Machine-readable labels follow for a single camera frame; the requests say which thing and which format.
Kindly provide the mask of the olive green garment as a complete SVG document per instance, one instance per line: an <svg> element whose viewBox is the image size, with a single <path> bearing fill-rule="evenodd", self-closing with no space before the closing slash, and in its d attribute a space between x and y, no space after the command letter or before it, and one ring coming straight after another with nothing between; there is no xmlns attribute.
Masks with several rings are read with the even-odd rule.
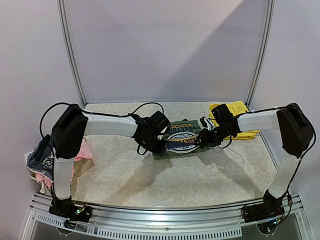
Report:
<svg viewBox="0 0 320 240"><path fill-rule="evenodd" d="M180 158L209 150L207 146L194 145L202 130L197 120L180 120L170 123L170 130L162 136L165 145L160 153L154 153L156 161Z"/></svg>

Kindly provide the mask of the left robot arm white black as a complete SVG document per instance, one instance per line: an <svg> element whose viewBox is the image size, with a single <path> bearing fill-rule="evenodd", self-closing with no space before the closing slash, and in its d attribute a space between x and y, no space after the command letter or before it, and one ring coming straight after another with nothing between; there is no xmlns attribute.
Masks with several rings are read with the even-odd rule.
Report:
<svg viewBox="0 0 320 240"><path fill-rule="evenodd" d="M164 111L151 116L137 114L115 115L81 109L77 104L68 105L52 127L53 138L53 194L58 200L55 209L63 216L74 213L70 182L74 158L80 152L84 137L93 135L123 136L134 139L145 152L160 153L165 141L160 138L170 130L170 121Z"/></svg>

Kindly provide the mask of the yellow shorts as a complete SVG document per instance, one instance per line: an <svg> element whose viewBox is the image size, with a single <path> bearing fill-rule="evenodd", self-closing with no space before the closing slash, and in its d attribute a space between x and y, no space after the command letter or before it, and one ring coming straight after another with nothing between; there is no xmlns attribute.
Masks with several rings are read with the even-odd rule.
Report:
<svg viewBox="0 0 320 240"><path fill-rule="evenodd" d="M225 104L233 116L237 116L239 114L246 113L249 111L248 108L246 107L246 105L240 100L235 101L235 102L231 102L231 103L225 103ZM219 105L222 105L222 103L211 103L209 105L208 116L210 119L212 119L211 121L215 127L218 127L219 124L217 123L216 120L214 120L214 115L212 113L212 110ZM253 140L259 132L260 132L260 130L251 130L251 131L241 132L241 133L238 133L236 137L232 137L232 140L233 141L234 140L236 140L236 141Z"/></svg>

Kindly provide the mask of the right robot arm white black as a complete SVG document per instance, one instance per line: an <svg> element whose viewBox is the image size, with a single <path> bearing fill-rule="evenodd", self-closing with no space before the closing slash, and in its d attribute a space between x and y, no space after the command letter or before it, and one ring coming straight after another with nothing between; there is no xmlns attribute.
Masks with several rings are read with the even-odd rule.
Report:
<svg viewBox="0 0 320 240"><path fill-rule="evenodd" d="M233 115L225 103L212 109L213 119L218 124L206 124L195 144L201 147L218 147L225 138L232 139L240 133L253 130L278 130L281 136L283 159L273 182L266 191L274 199L282 198L288 191L302 159L316 142L316 132L309 119L296 103L286 106L247 111Z"/></svg>

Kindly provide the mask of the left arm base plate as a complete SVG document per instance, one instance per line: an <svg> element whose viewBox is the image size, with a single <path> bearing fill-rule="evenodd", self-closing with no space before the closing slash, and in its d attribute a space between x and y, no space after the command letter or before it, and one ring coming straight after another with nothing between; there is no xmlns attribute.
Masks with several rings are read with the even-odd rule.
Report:
<svg viewBox="0 0 320 240"><path fill-rule="evenodd" d="M85 205L78 204L69 199L58 200L53 199L48 212L52 215L66 218L71 222L84 222L88 223L92 216L93 208Z"/></svg>

